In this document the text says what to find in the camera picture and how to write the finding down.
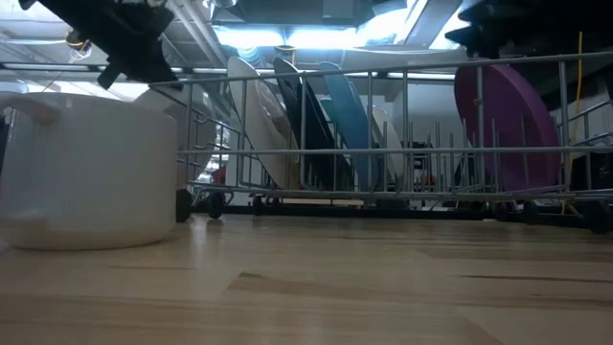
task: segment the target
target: ceiling light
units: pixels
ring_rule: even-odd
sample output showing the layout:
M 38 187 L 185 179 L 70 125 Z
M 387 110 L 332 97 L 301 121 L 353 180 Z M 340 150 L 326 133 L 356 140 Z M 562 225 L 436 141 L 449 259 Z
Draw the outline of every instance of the ceiling light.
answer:
M 448 32 L 458 30 L 461 28 L 465 28 L 470 25 L 470 23 L 465 22 L 464 20 L 461 20 L 460 18 L 458 18 L 458 14 L 460 13 L 460 11 L 463 11 L 463 10 L 464 9 L 462 7 L 459 7 L 453 14 L 451 14 L 451 17 L 449 18 L 449 20 L 445 23 L 445 25 L 443 26 L 443 28 L 441 29 L 437 37 L 434 39 L 434 41 L 430 45 L 430 49 L 451 50 L 451 49 L 457 49 L 460 47 L 460 44 L 445 38 L 444 35 L 447 34 Z
M 356 44 L 355 28 L 342 30 L 301 29 L 295 31 L 287 44 L 304 49 L 346 49 Z
M 420 19 L 421 14 L 423 13 L 423 9 L 425 9 L 425 6 L 427 4 L 428 4 L 428 0 L 408 0 L 407 1 L 407 4 L 406 4 L 407 9 L 410 9 L 411 13 L 409 14 L 409 17 L 406 20 L 406 23 L 404 24 L 402 29 L 398 32 L 396 36 L 396 40 L 394 41 L 395 44 L 398 44 L 400 42 L 404 42 L 407 40 L 407 38 L 413 31 L 413 28 L 415 28 L 415 25 L 418 23 L 418 20 Z
M 369 20 L 357 32 L 359 45 L 365 46 L 368 41 L 380 41 L 387 37 L 392 37 L 393 41 L 404 29 L 409 11 L 409 9 L 389 11 Z
M 281 34 L 265 29 L 230 29 L 215 27 L 219 43 L 240 49 L 274 47 L 284 44 Z

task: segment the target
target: black plate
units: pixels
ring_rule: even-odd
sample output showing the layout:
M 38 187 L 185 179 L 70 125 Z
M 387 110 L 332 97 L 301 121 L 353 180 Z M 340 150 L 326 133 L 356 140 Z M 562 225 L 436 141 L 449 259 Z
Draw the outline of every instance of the black plate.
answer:
M 296 68 L 282 58 L 276 57 L 274 62 L 275 74 L 297 73 Z M 287 117 L 296 141 L 301 143 L 301 109 L 302 109 L 302 81 L 299 77 L 277 78 L 281 96 L 284 99 Z M 324 150 L 334 149 L 334 136 L 329 130 L 326 116 L 317 102 L 312 88 L 306 83 L 306 149 Z M 317 154 L 307 155 L 306 164 L 314 171 L 317 180 L 324 189 L 332 190 L 334 187 L 334 155 Z M 342 156 L 336 157 L 337 190 L 348 190 L 352 187 L 352 169 Z

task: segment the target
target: blue plate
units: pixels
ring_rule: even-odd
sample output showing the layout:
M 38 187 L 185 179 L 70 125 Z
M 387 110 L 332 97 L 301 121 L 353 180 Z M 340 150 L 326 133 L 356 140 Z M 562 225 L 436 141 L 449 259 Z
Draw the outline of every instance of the blue plate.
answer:
M 340 71 L 340 67 L 331 62 L 321 62 L 323 71 Z M 336 118 L 338 131 L 343 136 L 349 149 L 363 150 L 368 148 L 368 117 L 359 96 L 354 94 L 349 80 L 344 75 L 324 76 Z M 373 156 L 372 181 L 373 186 L 379 180 L 378 159 Z M 360 154 L 353 158 L 357 170 L 360 189 L 366 191 L 368 183 L 368 155 Z

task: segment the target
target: wooden surface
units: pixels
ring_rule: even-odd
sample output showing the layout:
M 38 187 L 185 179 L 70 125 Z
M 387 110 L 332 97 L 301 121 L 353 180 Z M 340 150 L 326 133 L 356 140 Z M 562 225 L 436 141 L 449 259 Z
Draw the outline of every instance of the wooden surface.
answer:
M 139 248 L 0 250 L 1 344 L 613 340 L 613 240 L 577 229 L 224 216 Z

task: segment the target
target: black object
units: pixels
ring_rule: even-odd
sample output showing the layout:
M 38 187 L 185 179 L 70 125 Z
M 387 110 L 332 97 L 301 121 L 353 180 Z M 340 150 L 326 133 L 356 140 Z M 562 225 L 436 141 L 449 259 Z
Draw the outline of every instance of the black object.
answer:
M 509 206 L 504 202 L 498 202 L 493 209 L 494 218 L 498 221 L 509 220 Z
M 291 63 L 282 58 L 275 57 L 273 64 L 276 74 L 298 73 L 298 70 L 296 70 Z M 281 90 L 285 108 L 287 109 L 289 123 L 296 137 L 296 141 L 300 145 L 303 83 L 297 76 L 277 78 L 277 83 Z M 306 147 L 304 149 L 334 149 L 334 136 L 330 133 L 326 116 L 308 82 L 304 85 L 306 85 L 306 133 L 308 134 L 306 138 Z M 334 187 L 334 155 L 307 155 L 305 160 L 306 164 L 314 170 L 315 175 L 324 186 L 324 189 L 332 190 Z M 352 169 L 341 155 L 336 158 L 336 172 L 337 190 L 348 190 L 351 188 L 353 185 Z
M 538 207 L 534 202 L 526 201 L 524 203 L 524 209 L 521 211 L 521 219 L 523 222 L 529 225 L 533 225 L 538 222 Z
M 192 215 L 192 194 L 186 189 L 176 191 L 176 222 L 186 222 Z
M 613 188 L 613 153 L 589 153 L 591 189 Z M 573 160 L 571 191 L 585 191 L 587 186 L 587 155 Z
M 576 204 L 583 215 L 583 221 L 592 233 L 605 235 L 613 231 L 611 207 L 604 201 L 586 201 Z
M 7 149 L 7 139 L 9 138 L 9 126 L 5 124 L 4 115 L 0 114 L 0 174 L 4 163 L 4 152 Z
M 212 219 L 219 219 L 225 205 L 222 193 L 212 193 L 206 199 L 207 215 Z
M 261 216 L 264 211 L 264 203 L 261 201 L 261 196 L 256 195 L 253 197 L 253 214 L 254 216 Z
M 458 15 L 470 26 L 445 37 L 470 56 L 499 58 L 509 43 L 533 56 L 575 53 L 583 32 L 584 51 L 597 51 L 613 44 L 609 7 L 602 0 L 484 0 Z
M 38 2 L 75 29 L 79 33 L 77 40 L 90 40 L 108 54 L 108 66 L 98 77 L 101 87 L 110 87 L 121 73 L 146 83 L 177 81 L 164 59 L 159 40 L 174 18 L 165 7 L 114 0 Z M 35 1 L 20 0 L 19 3 L 27 10 Z

